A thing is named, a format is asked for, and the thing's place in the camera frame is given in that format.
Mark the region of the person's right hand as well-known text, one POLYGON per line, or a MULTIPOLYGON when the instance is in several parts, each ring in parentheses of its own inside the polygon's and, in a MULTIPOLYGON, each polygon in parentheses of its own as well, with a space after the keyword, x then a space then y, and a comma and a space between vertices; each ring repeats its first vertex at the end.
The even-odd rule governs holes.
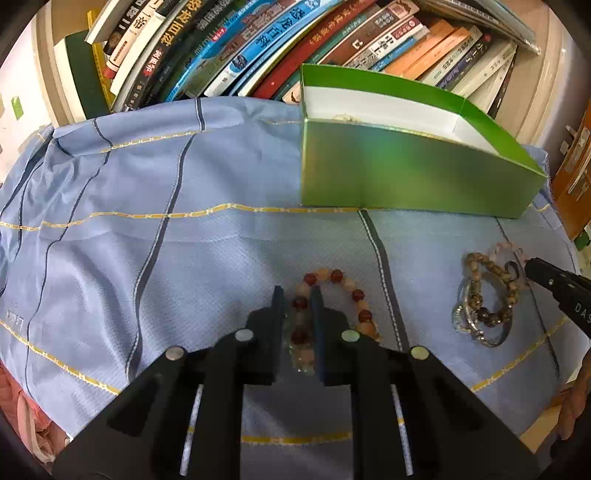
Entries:
POLYGON ((564 398, 557 424, 561 440, 567 440, 572 435, 576 420, 585 410, 588 382, 589 376, 580 371, 580 375, 564 398))

